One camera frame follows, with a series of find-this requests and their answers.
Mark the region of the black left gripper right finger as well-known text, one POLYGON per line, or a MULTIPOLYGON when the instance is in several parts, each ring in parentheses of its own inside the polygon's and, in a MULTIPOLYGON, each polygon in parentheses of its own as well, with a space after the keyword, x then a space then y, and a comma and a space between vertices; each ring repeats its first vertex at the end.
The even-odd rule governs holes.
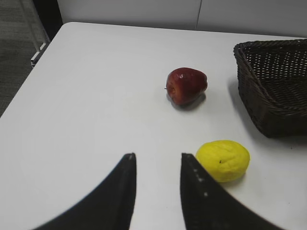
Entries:
POLYGON ((190 153, 181 155, 181 208, 188 230, 277 230, 232 197, 190 153))

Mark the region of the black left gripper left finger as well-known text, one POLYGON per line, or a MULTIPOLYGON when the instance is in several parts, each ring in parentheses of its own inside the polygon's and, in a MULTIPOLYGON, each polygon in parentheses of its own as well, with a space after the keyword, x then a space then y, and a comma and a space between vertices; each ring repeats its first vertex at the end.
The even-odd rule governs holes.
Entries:
POLYGON ((136 155, 125 154, 91 193, 38 229, 128 230, 134 212, 136 188, 136 155))

